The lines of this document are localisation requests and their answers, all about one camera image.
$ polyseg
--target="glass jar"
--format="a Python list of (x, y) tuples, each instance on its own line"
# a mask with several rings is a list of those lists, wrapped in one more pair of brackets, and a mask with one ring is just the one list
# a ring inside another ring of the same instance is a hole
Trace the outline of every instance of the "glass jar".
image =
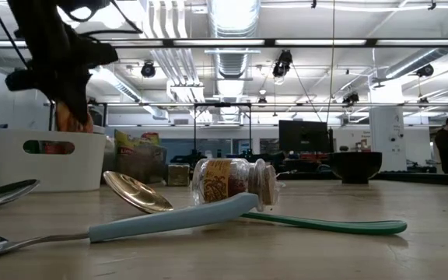
[(246, 159), (201, 159), (194, 168), (191, 190), (196, 205), (250, 192), (258, 195), (257, 210), (262, 211), (264, 205), (276, 203), (280, 185), (274, 167), (262, 159), (256, 163)]

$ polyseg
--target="white plastic bin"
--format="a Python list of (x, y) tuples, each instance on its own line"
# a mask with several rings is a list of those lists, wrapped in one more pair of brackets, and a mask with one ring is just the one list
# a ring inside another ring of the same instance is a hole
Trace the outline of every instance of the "white plastic bin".
[[(30, 154), (29, 140), (71, 142), (68, 155)], [(105, 135), (57, 131), (0, 129), (0, 187), (38, 179), (35, 192), (92, 191), (100, 188)]]

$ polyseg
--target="green spoon handle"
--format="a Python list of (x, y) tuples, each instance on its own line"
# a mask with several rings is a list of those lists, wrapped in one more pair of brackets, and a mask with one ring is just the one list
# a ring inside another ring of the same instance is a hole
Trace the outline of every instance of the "green spoon handle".
[(280, 222), (306, 229), (326, 230), (336, 233), (352, 233), (366, 235), (390, 235), (405, 231), (408, 224), (403, 221), (378, 221), (378, 222), (331, 222), (317, 219), (302, 219), (281, 215), (269, 215), (262, 213), (246, 213), (244, 218), (259, 219), (269, 222)]

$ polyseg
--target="wooden table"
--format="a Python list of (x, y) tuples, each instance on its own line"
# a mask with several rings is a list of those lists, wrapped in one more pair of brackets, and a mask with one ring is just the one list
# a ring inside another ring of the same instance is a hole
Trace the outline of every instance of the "wooden table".
[[(176, 207), (187, 188), (158, 190)], [(273, 213), (314, 219), (403, 219), (398, 236), (355, 236), (250, 222), (90, 245), (47, 243), (0, 257), (0, 279), (448, 279), (448, 187), (288, 181)], [(12, 240), (80, 232), (139, 212), (112, 191), (30, 194), (0, 208)]]

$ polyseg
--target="spoon handle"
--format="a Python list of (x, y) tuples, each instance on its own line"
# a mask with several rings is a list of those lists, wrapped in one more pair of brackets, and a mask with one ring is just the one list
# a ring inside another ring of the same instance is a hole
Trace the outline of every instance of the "spoon handle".
[(91, 243), (115, 238), (186, 229), (237, 219), (258, 205), (256, 194), (241, 193), (222, 201), (123, 219), (89, 228)]
[(244, 218), (259, 219), (269, 222), (280, 222), (306, 229), (326, 230), (336, 233), (352, 233), (366, 235), (390, 235), (405, 231), (408, 224), (403, 221), (378, 221), (378, 222), (331, 222), (317, 219), (302, 219), (281, 215), (269, 215), (262, 213), (246, 213)]

